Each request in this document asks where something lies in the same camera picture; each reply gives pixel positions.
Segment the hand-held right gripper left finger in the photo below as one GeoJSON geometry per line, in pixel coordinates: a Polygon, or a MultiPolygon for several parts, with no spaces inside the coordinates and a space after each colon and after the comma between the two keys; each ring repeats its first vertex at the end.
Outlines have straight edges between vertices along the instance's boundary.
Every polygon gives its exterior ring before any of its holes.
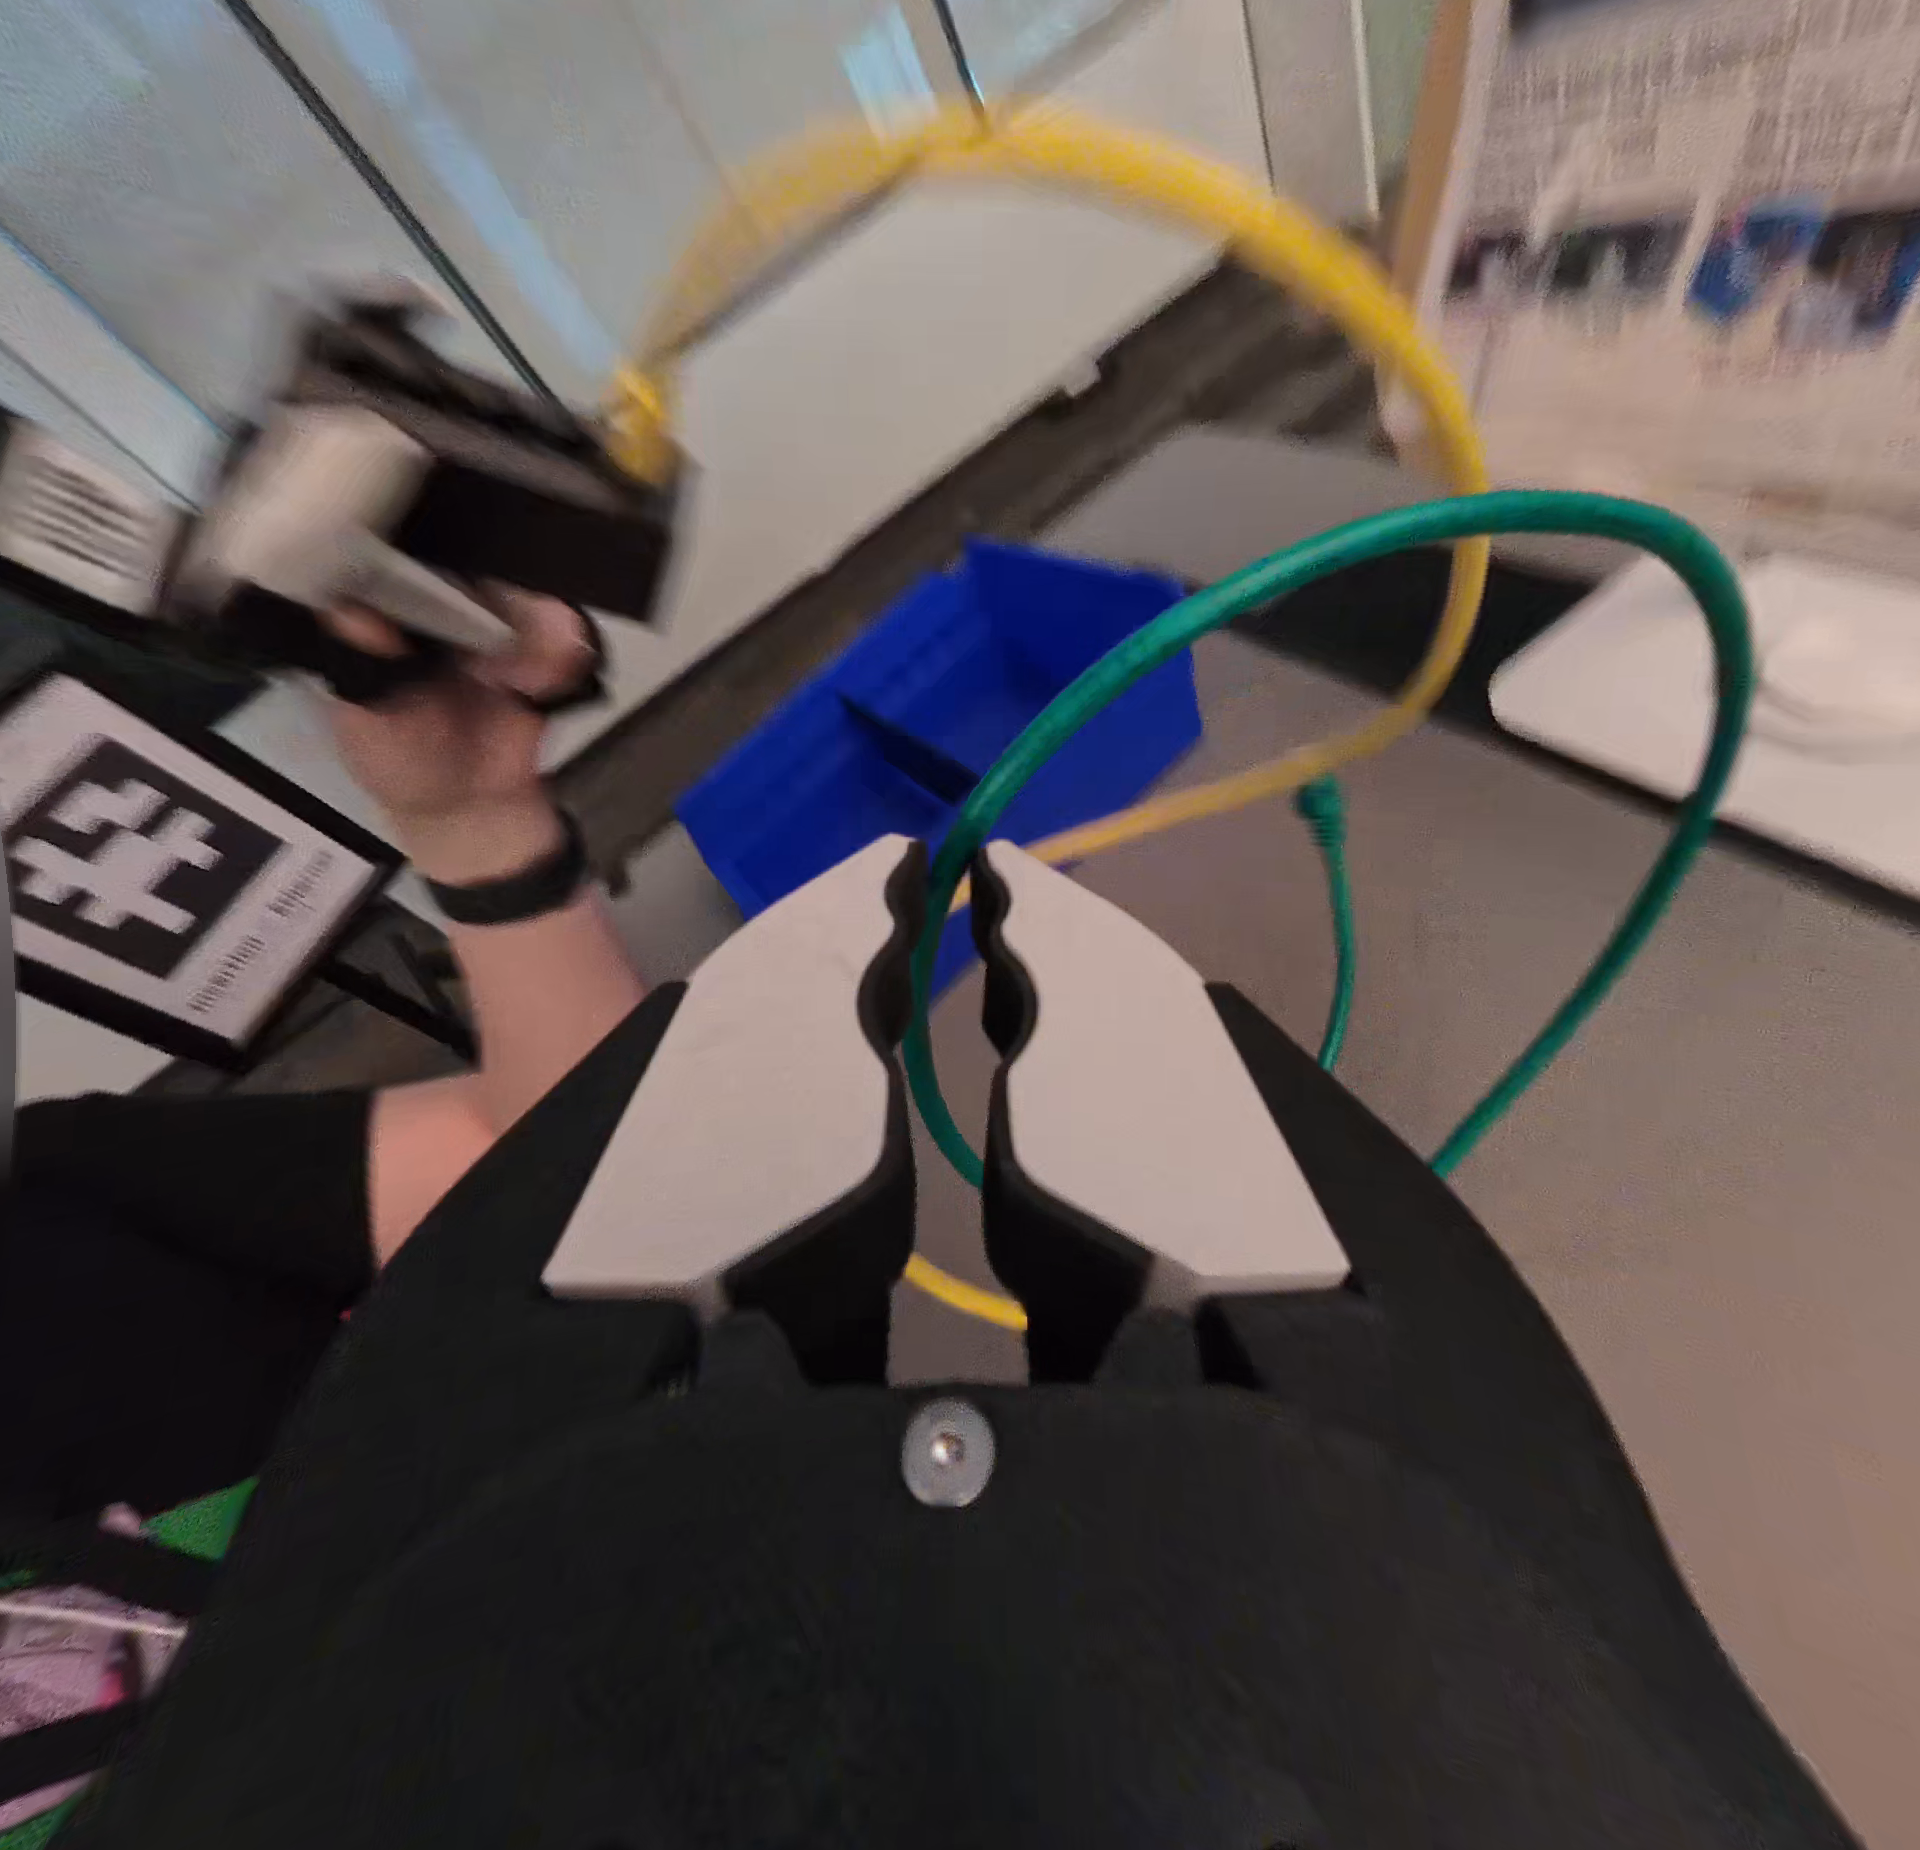
{"type": "Polygon", "coordinates": [[[898,1044],[923,897],[923,843],[878,838],[683,979],[545,1292],[763,1314],[811,1384],[886,1381],[916,1247],[898,1044]]]}

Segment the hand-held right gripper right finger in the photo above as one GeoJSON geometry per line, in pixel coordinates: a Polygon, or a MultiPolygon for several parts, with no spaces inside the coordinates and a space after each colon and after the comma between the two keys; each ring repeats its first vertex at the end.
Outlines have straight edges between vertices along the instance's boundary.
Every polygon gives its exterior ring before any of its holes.
{"type": "Polygon", "coordinates": [[[1033,1384],[1092,1381],[1137,1313],[1343,1289],[1351,1262],[1207,979],[1011,843],[970,865],[999,1064],[982,1237],[1033,1384]]]}

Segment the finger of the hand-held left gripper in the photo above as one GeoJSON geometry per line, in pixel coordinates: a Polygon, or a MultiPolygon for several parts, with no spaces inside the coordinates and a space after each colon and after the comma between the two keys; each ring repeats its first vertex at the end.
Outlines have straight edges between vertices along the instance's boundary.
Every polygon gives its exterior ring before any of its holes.
{"type": "Polygon", "coordinates": [[[174,607],[259,591],[340,602],[410,508],[432,454],[369,408],[274,408],[226,454],[172,558],[174,607]]]}
{"type": "Polygon", "coordinates": [[[457,653],[501,653],[514,636],[512,625],[457,576],[417,563],[365,526],[346,532],[338,602],[457,653]]]}

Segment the black network switch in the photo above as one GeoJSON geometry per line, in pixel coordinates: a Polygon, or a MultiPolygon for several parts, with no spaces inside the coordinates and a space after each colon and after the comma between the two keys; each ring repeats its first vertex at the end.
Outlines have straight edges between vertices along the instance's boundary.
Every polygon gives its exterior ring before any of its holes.
{"type": "Polygon", "coordinates": [[[420,308],[333,301],[299,326],[285,408],[373,445],[353,522],[450,578],[652,620],[687,473],[658,411],[575,411],[440,351],[420,308]]]}

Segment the person's left forearm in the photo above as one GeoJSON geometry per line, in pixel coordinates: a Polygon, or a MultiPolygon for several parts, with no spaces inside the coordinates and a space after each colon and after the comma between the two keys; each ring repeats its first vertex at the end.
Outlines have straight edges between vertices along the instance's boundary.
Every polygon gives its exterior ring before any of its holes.
{"type": "Polygon", "coordinates": [[[645,998],[606,895],[512,924],[453,924],[477,1064],[387,1088],[368,1129],[373,1262],[387,1265],[461,1177],[645,998]]]}

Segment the person's left hand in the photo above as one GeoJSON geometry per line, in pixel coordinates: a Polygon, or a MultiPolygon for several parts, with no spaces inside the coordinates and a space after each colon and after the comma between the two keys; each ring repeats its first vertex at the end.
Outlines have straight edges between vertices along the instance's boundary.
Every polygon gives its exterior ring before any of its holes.
{"type": "Polygon", "coordinates": [[[539,776],[539,709],[598,672],[580,613],[494,588],[510,636],[457,653],[379,702],[331,699],[328,727],[414,872],[447,890],[514,879],[562,852],[539,776]]]}

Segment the black wristband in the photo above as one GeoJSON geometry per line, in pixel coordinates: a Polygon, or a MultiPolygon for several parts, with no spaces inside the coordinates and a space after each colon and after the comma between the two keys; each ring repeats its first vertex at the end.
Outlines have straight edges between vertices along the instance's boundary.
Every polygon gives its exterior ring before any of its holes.
{"type": "Polygon", "coordinates": [[[590,886],[590,854],[573,814],[560,812],[557,838],[517,871],[480,882],[440,882],[417,871],[428,901],[453,924],[505,927],[560,913],[590,886]]]}

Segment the blue plastic bin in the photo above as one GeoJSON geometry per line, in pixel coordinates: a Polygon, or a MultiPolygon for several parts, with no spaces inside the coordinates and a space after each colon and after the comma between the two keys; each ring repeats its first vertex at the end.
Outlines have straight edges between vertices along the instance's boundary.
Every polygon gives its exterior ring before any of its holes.
{"type": "Polygon", "coordinates": [[[675,814],[743,919],[878,838],[935,854],[1022,727],[1182,602],[1159,573],[970,540],[793,687],[675,814]]]}

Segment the white rounded board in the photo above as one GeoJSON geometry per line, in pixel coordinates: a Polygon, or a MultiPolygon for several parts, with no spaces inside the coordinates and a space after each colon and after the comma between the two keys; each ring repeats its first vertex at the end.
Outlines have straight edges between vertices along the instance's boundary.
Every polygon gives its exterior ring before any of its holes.
{"type": "MultiPolygon", "coordinates": [[[[1720,817],[1917,897],[1917,581],[1817,558],[1738,565],[1758,691],[1720,817]]],[[[1691,596],[1634,561],[1501,663],[1496,725],[1680,799],[1713,720],[1691,596]]]]}

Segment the instruction poster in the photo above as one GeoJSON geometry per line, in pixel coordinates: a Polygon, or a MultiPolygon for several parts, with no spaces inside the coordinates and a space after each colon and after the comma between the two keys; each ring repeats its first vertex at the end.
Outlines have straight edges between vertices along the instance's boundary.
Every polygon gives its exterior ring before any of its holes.
{"type": "Polygon", "coordinates": [[[1501,485],[1915,573],[1917,0],[1506,0],[1424,301],[1501,485]]]}

